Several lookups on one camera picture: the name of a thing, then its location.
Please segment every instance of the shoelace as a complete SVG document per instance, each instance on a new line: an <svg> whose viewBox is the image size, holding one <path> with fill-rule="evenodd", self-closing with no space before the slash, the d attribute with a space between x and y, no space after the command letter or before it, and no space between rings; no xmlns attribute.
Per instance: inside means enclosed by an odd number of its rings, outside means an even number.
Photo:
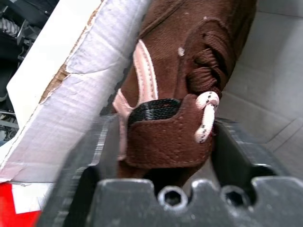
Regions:
<svg viewBox="0 0 303 227"><path fill-rule="evenodd" d="M233 50L226 43L224 37L216 32L208 32L204 35L208 48L199 52L194 58L201 67L188 74L188 84L192 92L200 94L196 99L196 105L200 110L204 109L199 129L195 132L197 143L203 143L212 132L215 111L220 102L221 89L225 86L227 75L233 69ZM223 61L225 67L219 68L218 61Z"/></svg>

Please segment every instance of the stitching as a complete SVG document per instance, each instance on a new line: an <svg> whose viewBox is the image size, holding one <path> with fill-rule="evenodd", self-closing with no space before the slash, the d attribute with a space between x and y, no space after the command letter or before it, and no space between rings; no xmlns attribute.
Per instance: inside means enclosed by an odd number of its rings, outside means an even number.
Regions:
<svg viewBox="0 0 303 227"><path fill-rule="evenodd" d="M150 65L150 62L148 61L148 57L146 55L146 52L144 51L144 49L140 46L141 50L142 50L142 54L143 54L143 57L146 61L146 65L147 65L147 68L148 68L148 79L150 81L150 88L151 88L151 98L152 99L155 99L154 97L154 88L153 88L153 83L152 83L152 70L151 70L151 65Z"/></svg>
<svg viewBox="0 0 303 227"><path fill-rule="evenodd" d="M119 151L119 155L118 155L118 160L120 161L120 160L124 160L125 159L125 157L126 157L126 150L127 150L127 131L126 131L126 129L125 129L125 124L124 124L124 119L123 119L123 117L122 116L120 116L119 117L119 123L120 123L120 130L121 130L121 132L120 132L120 142L121 142L121 140L122 140L122 138L121 137L124 137L123 139L124 139L124 149L121 149L122 148L122 144L120 144L120 146L119 146L119 149L120 149L120 151Z"/></svg>
<svg viewBox="0 0 303 227"><path fill-rule="evenodd" d="M172 15L182 4L185 2L185 0L178 0L178 2L173 5L172 7L169 7L160 17L158 17L156 20L151 22L146 28L144 28L140 34L139 37L146 36L149 32L151 32L156 26L158 26L162 21L167 19L170 15Z"/></svg>
<svg viewBox="0 0 303 227"><path fill-rule="evenodd" d="M141 49L140 45L141 45L140 43L137 44L138 51L140 51L140 49ZM138 99L138 103L136 105L136 106L138 106L142 102L141 101L142 96L144 96L144 80L143 80L141 66L138 62L136 54L137 53L135 53L135 55L134 55L134 66L135 66L135 69L137 72L137 79L141 81L141 84L140 84L140 82L138 82L139 83L139 99Z"/></svg>
<svg viewBox="0 0 303 227"><path fill-rule="evenodd" d="M205 161L205 155L202 156L203 158L200 159L195 159L195 160L190 160L190 161L179 161L179 162L175 162L173 165L171 163L163 163L162 165L159 165L158 163L152 163L152 164L141 164L141 163L133 163L133 162L128 162L130 164L132 164L133 166L137 166L137 167L143 167L143 168L155 168L154 166L169 166L171 168L173 168L175 165L179 165L179 164L189 164L189 163L193 163L193 164L200 164L203 163Z"/></svg>
<svg viewBox="0 0 303 227"><path fill-rule="evenodd" d="M164 155L164 156L166 156L167 158L168 158L168 162L169 161L172 161L172 162L174 162L175 164L176 163L178 163L177 161L175 161L175 160L173 160L172 158L171 158L171 156L169 156L169 155L167 155L167 154L165 154L165 153L162 153L162 155ZM134 155L131 155L131 157L133 158L133 159L137 159L137 156L134 154Z"/></svg>
<svg viewBox="0 0 303 227"><path fill-rule="evenodd" d="M178 127L178 134L179 134L179 136L178 136L178 149L176 150L176 153L177 153L177 156L179 157L179 153L180 152L182 152L182 147L181 147L181 137L180 137L180 132L182 131L182 129L183 129L183 123L182 123L182 121L180 121L180 124L179 124L179 127Z"/></svg>

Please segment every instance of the screw hole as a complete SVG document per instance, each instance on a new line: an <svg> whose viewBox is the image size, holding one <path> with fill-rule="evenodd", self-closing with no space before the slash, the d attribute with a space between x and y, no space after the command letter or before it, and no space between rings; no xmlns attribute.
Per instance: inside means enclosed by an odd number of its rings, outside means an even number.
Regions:
<svg viewBox="0 0 303 227"><path fill-rule="evenodd" d="M233 185L222 188L222 198L227 204L234 207L248 207L251 205L250 199L244 190Z"/></svg>
<svg viewBox="0 0 303 227"><path fill-rule="evenodd" d="M181 210L187 206L188 197L182 189L166 186L158 194L158 201L165 210Z"/></svg>
<svg viewBox="0 0 303 227"><path fill-rule="evenodd" d="M164 200L170 206L176 206L181 203L181 195L176 191L170 191L164 195Z"/></svg>
<svg viewBox="0 0 303 227"><path fill-rule="evenodd" d="M230 192L226 194L226 202L229 205L239 207L244 205L242 196L237 192Z"/></svg>

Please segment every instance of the gray surface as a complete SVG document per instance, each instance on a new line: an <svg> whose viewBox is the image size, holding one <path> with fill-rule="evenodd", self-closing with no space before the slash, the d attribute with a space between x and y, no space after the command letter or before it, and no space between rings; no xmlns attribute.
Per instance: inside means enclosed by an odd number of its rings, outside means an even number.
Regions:
<svg viewBox="0 0 303 227"><path fill-rule="evenodd" d="M218 115L238 121L303 179L303 1L264 1L227 85Z"/></svg>
<svg viewBox="0 0 303 227"><path fill-rule="evenodd" d="M303 225L302 183L288 177L260 177L253 182L254 206L227 203L209 181L195 181L188 206L162 207L148 180L105 180L95 191L90 227L299 227Z"/></svg>

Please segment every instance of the torn cardboard edge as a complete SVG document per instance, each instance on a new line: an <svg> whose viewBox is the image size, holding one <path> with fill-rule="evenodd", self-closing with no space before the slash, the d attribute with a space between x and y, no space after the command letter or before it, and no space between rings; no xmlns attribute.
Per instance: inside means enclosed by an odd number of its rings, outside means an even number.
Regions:
<svg viewBox="0 0 303 227"><path fill-rule="evenodd" d="M71 2L61 0L61 7L63 3ZM53 74L55 76L48 76L44 90L40 89L39 102L35 108L33 105L30 107L33 111L29 119L16 137L0 149L2 182L55 180L69 151L87 131L94 116L108 105L109 97L116 92L117 83L128 72L139 28L149 4L149 0L104 0L100 5L100 1L94 0L94 4L89 5L82 17L84 20L89 14L85 25L81 32L77 28L74 33L77 37L73 37L75 42L69 45L69 51L58 53L65 54L64 60ZM52 31L44 31L44 36L47 32L51 35ZM34 44L30 53L38 47L39 43L36 47ZM30 68L24 66L10 82L9 92L17 101L14 103L12 100L14 105L19 104L16 94L19 78L35 79L40 76L36 73L33 77L29 72ZM27 96L37 96L37 92L29 92Z"/></svg>
<svg viewBox="0 0 303 227"><path fill-rule="evenodd" d="M61 0L7 89L20 128L24 127L88 24L99 0L86 4Z"/></svg>

